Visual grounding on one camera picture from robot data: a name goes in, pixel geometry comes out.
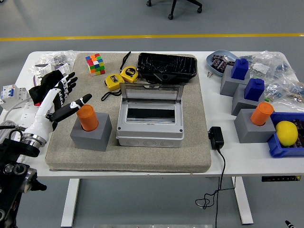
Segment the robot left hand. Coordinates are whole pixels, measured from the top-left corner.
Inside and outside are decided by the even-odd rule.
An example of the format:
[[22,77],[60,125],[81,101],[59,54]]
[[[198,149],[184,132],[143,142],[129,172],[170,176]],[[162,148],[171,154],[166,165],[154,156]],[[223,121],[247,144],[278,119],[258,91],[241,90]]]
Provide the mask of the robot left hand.
[[76,86],[76,81],[74,72],[64,76],[55,70],[43,76],[40,85],[29,90],[33,104],[39,105],[39,108],[34,122],[24,131],[22,142],[45,145],[57,124],[75,114],[92,98],[91,94],[86,94],[76,101],[64,104]]

